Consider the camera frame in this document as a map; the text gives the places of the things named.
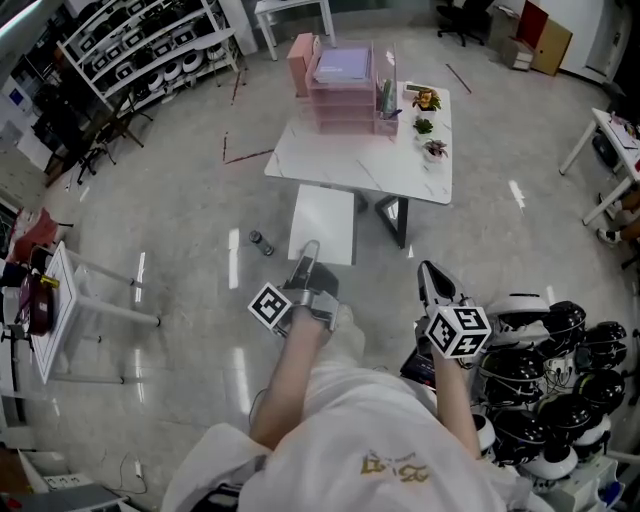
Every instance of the marble tabletop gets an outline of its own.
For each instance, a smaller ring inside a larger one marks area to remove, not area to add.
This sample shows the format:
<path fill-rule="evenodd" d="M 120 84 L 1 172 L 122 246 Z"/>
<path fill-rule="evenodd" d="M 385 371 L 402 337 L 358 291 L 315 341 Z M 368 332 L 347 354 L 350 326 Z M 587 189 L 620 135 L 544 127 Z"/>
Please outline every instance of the marble tabletop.
<path fill-rule="evenodd" d="M 432 121 L 429 136 L 447 144 L 449 157 L 432 163 L 415 140 L 415 110 L 411 100 L 402 98 L 403 87 L 398 82 L 398 108 L 403 110 L 396 137 L 320 134 L 313 118 L 301 108 L 285 127 L 265 174 L 450 203 L 453 134 L 449 91 L 434 87 L 442 108 Z"/>

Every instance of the white stool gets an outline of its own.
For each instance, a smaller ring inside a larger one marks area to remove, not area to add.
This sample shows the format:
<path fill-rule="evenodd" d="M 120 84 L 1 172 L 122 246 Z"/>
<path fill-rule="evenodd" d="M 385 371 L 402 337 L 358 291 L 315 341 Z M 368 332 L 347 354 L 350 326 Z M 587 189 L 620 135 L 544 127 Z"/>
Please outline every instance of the white stool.
<path fill-rule="evenodd" d="M 289 237 L 289 259 L 297 260 L 309 240 L 320 242 L 320 263 L 351 265 L 355 197 L 351 192 L 300 185 Z"/>

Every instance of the pink box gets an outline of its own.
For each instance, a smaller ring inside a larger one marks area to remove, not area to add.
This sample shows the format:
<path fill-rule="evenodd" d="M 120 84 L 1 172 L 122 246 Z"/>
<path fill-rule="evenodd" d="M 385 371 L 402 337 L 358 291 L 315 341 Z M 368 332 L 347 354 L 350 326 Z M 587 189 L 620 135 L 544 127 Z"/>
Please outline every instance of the pink box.
<path fill-rule="evenodd" d="M 296 96 L 299 98 L 309 96 L 305 76 L 312 56 L 313 34 L 299 34 L 289 51 L 289 55 L 287 55 L 291 78 L 293 78 L 293 83 L 296 86 Z"/>

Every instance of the small bottle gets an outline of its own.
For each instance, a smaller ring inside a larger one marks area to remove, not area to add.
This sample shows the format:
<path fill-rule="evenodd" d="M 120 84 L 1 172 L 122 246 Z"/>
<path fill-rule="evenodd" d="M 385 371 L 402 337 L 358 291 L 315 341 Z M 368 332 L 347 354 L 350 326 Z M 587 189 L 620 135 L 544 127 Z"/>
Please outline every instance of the small bottle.
<path fill-rule="evenodd" d="M 273 245 L 265 240 L 260 231 L 254 230 L 249 233 L 249 240 L 251 240 L 251 243 L 255 244 L 265 256 L 271 256 L 273 254 Z"/>

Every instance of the office chair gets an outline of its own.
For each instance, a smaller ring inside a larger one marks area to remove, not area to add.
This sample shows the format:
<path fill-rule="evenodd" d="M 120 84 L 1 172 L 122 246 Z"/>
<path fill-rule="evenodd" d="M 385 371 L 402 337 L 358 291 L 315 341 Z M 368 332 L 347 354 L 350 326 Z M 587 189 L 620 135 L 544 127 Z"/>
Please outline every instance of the office chair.
<path fill-rule="evenodd" d="M 451 23 L 440 25 L 438 37 L 442 37 L 442 34 L 456 33 L 460 36 L 462 46 L 467 46 L 465 36 L 475 39 L 484 46 L 484 41 L 472 34 L 471 30 L 488 24 L 490 16 L 487 9 L 493 0 L 466 0 L 462 7 L 455 7 L 453 0 L 448 0 L 447 3 L 448 5 L 439 5 L 437 9 Z"/>

